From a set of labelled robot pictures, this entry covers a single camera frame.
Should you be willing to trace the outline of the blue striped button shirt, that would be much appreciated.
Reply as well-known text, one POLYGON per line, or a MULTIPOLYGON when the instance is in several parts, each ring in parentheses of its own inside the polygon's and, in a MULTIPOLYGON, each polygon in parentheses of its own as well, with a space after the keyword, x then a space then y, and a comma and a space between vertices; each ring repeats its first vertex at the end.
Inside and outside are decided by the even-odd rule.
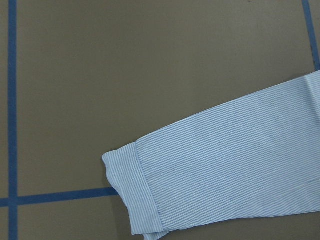
POLYGON ((105 153, 131 232, 320 210, 320 74, 207 109, 105 153))

